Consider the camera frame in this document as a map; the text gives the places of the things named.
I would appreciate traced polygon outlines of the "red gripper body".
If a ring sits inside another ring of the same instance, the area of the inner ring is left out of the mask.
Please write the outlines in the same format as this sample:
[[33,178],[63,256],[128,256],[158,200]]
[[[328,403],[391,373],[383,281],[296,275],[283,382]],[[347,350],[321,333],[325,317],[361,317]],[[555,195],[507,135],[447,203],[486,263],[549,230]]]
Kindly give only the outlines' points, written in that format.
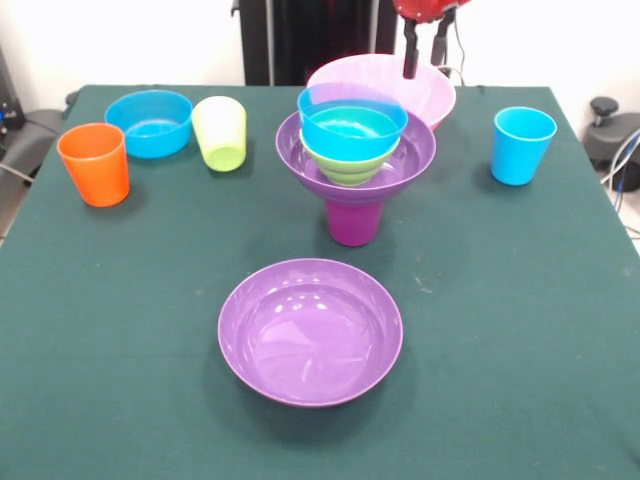
[[440,19],[448,10],[459,8],[469,0],[394,0],[397,14],[416,23],[431,23]]

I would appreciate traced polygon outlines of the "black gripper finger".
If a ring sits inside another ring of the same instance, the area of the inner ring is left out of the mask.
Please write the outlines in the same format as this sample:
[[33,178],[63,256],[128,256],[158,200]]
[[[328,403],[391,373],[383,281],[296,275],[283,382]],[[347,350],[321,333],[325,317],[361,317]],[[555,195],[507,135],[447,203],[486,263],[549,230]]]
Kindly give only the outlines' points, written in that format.
[[418,36],[416,33],[417,21],[406,19],[404,25],[404,37],[406,40],[405,59],[403,66],[403,77],[414,79],[419,59]]
[[456,20],[456,9],[451,8],[444,12],[439,19],[436,34],[433,39],[430,62],[432,65],[445,65],[448,53],[448,29]]

